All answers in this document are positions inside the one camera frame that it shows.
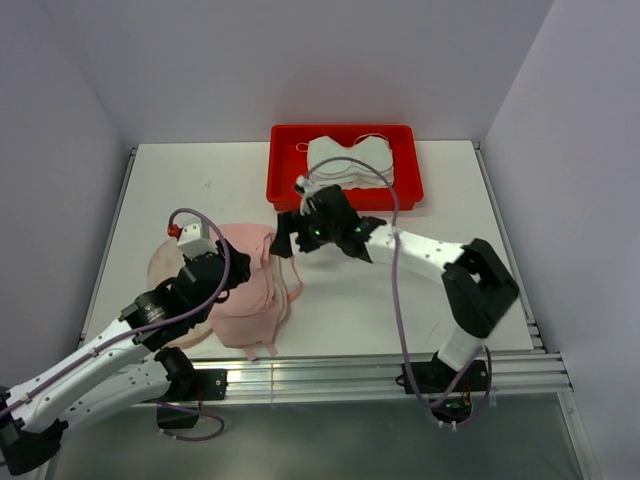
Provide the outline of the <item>pink bra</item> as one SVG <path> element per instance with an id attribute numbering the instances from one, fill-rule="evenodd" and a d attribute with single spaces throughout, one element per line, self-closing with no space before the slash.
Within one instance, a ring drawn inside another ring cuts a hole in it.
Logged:
<path id="1" fill-rule="evenodd" d="M 256 349 L 276 352 L 274 336 L 280 307 L 269 261 L 272 228 L 251 223 L 221 227 L 229 246 L 249 256 L 249 280 L 232 289 L 228 299 L 216 305 L 208 321 L 213 333 L 226 348 L 244 352 L 249 361 L 257 359 Z"/>

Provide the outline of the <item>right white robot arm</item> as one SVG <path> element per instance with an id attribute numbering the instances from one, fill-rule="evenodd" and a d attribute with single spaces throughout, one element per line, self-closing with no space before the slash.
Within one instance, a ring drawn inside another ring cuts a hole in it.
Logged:
<path id="1" fill-rule="evenodd" d="M 350 258 L 390 265 L 393 285 L 400 269 L 441 284 L 456 325 L 429 361 L 424 386 L 451 394 L 520 294 L 494 248 L 482 239 L 435 240 L 403 231 L 395 221 L 361 216 L 337 185 L 299 191 L 300 206 L 277 216 L 271 254 L 290 258 L 334 244 Z"/>

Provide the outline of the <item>white bra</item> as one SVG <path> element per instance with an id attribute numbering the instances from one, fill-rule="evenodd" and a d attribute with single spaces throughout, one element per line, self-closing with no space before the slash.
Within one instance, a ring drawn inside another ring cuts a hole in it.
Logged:
<path id="1" fill-rule="evenodd" d="M 394 160 L 389 140 L 379 133 L 357 137 L 343 146 L 329 136 L 299 142 L 306 154 L 309 179 L 318 186 L 340 185 L 345 190 L 385 188 L 394 183 Z"/>

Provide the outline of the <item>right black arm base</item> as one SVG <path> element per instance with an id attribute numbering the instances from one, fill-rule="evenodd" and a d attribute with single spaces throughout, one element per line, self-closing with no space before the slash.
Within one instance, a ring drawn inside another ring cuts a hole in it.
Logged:
<path id="1" fill-rule="evenodd" d="M 470 423 L 489 405 L 492 390 L 493 369 L 490 361 L 473 360 L 455 386 L 437 406 L 433 406 L 450 387 L 456 372 L 436 357 L 431 361 L 412 362 L 411 370 L 416 387 L 424 397 L 430 398 L 430 413 L 439 428 L 452 431 Z"/>

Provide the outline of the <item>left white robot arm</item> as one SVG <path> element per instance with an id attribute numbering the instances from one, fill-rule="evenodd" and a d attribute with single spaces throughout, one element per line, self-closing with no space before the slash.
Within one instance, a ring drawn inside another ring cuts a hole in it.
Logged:
<path id="1" fill-rule="evenodd" d="M 2 465 L 24 475 L 51 460 L 83 424 L 139 402 L 190 395 L 193 368 L 171 344 L 249 280 L 250 261 L 224 239 L 205 242 L 175 276 L 136 297 L 92 341 L 2 389 Z"/>

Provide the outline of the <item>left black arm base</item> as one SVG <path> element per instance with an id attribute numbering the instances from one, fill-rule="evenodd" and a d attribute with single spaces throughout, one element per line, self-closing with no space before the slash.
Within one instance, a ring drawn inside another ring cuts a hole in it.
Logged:
<path id="1" fill-rule="evenodd" d="M 225 420 L 205 409 L 206 401 L 222 401 L 227 390 L 225 369 L 195 370 L 172 384 L 161 397 L 153 399 L 156 405 L 156 425 L 159 433 L 175 441 L 204 442 L 222 435 Z M 200 420 L 212 421 L 217 428 L 202 436 L 189 435 Z"/>

